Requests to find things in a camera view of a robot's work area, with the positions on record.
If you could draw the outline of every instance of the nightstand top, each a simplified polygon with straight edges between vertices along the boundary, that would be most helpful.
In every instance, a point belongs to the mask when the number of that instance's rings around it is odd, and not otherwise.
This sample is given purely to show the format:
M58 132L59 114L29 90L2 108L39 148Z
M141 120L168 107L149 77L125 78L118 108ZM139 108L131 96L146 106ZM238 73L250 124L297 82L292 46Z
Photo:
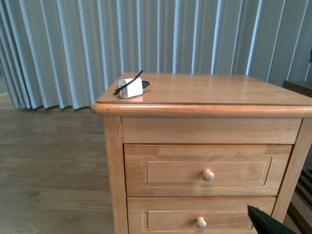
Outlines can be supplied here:
M125 73L119 79L133 78L136 73ZM197 106L271 106L305 107L312 117L312 98L266 83L245 75L207 75L207 74L157 74L143 73L142 80L150 82L141 96L121 99L113 96L116 81L93 106L97 114L103 108L112 107L173 107Z

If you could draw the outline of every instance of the drawer panel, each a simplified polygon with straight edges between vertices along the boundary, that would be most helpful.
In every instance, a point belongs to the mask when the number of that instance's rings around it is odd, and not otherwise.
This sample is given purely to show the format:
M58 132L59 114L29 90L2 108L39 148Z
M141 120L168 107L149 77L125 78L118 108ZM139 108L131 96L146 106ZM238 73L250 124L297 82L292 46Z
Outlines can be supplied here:
M294 144L301 119L122 118L124 143Z
M129 198L129 234L257 233L247 205L271 214L275 197ZM197 218L207 223L196 226Z
M291 147L125 145L127 195L274 196L277 195Z

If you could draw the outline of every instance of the black cable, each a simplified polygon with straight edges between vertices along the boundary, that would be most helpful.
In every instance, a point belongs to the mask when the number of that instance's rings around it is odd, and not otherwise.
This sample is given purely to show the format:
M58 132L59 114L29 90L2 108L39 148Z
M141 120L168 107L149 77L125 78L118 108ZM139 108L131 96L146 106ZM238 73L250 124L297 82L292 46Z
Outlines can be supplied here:
M113 95L117 95L117 94L119 93L120 90L122 90L122 89L124 89L125 87L127 87L128 85L132 84L137 78L139 78L139 76L142 74L142 72L143 72L143 70L141 70L141 71L139 72L139 74L137 74L137 75L134 77L134 79L133 79L132 81L130 81L129 83L127 83L127 84L125 84L125 85L123 85L123 86L121 86L121 87L116 88L116 89L115 89L115 92L113 93Z

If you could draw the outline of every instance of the black object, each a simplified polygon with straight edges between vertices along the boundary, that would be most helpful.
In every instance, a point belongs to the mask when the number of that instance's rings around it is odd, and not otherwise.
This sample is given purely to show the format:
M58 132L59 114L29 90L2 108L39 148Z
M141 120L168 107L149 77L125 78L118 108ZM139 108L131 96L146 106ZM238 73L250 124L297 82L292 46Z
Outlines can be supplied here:
M248 206L248 216L259 234L296 234L256 207Z
M147 86L149 86L150 85L150 83L148 82L148 81L145 81L145 80L143 80L142 81L142 87L143 87L143 89L145 89Z

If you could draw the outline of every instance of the wooden drawer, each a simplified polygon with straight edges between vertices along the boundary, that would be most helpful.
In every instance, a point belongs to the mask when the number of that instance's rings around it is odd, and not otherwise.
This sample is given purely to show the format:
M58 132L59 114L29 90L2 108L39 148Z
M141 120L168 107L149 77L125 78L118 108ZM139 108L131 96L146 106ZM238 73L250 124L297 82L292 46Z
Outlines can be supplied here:
M123 143L294 144L301 119L122 118Z
M127 196L275 196L291 147L124 145Z
M129 234L257 233L247 205L271 214L275 197L129 198ZM197 218L207 226L199 229Z

